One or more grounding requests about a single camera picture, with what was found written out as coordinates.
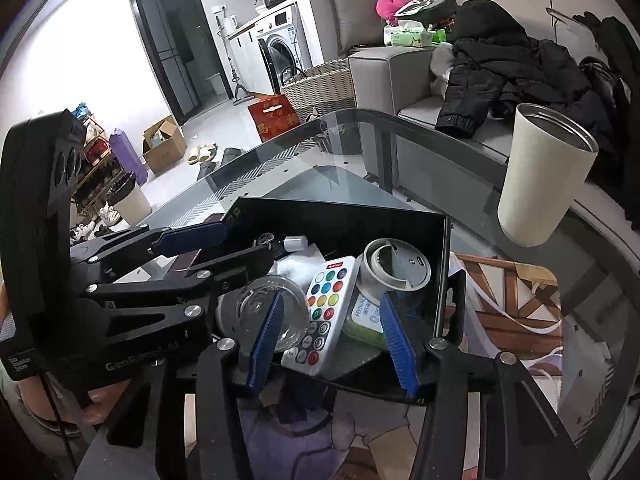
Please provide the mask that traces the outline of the person's left hand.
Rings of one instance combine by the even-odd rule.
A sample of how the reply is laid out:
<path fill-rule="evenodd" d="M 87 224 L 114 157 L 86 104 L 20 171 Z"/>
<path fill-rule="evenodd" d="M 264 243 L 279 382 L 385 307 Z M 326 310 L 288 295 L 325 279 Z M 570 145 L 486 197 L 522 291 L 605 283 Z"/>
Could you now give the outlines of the person's left hand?
<path fill-rule="evenodd" d="M 81 419 L 88 426 L 96 426 L 105 422 L 130 381 L 118 382 L 114 385 L 91 390 L 88 396 L 91 404 L 81 410 Z"/>

